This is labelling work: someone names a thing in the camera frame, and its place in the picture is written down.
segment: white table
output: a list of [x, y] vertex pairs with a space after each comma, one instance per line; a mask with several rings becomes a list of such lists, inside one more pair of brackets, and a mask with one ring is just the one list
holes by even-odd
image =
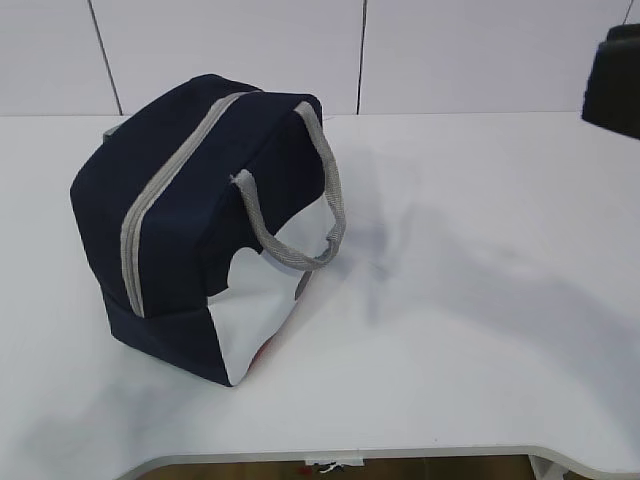
[[327, 120], [343, 250], [227, 389], [109, 334], [68, 188], [118, 121], [0, 119], [0, 478], [520, 453], [640, 474], [639, 141], [572, 113]]

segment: gray handle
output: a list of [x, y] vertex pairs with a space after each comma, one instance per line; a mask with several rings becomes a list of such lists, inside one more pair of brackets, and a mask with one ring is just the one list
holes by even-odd
[[324, 169], [324, 195], [327, 198], [327, 203], [335, 219], [335, 224], [326, 237], [329, 244], [325, 251], [315, 258], [309, 257], [295, 248], [285, 245], [269, 233], [264, 224], [264, 217], [262, 216], [260, 200], [258, 198], [258, 188], [256, 187], [256, 181], [251, 172], [248, 170], [240, 171], [240, 173], [232, 179], [232, 182], [240, 191], [242, 201], [249, 215], [249, 221], [260, 245], [262, 245], [273, 258], [287, 267], [302, 271], [313, 271], [327, 265], [338, 254], [347, 222], [344, 214], [342, 188], [340, 187], [340, 176], [338, 174], [336, 159], [322, 132], [322, 125], [320, 125], [320, 121], [313, 107], [307, 102], [300, 103], [295, 108], [295, 112], [300, 115], [304, 121], [311, 142], [322, 160], [322, 167]]

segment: insulated bag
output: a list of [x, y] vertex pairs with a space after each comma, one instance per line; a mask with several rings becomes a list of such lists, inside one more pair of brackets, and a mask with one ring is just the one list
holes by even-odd
[[321, 119], [311, 95], [204, 75], [105, 137], [71, 201], [114, 337], [244, 377], [344, 235]]

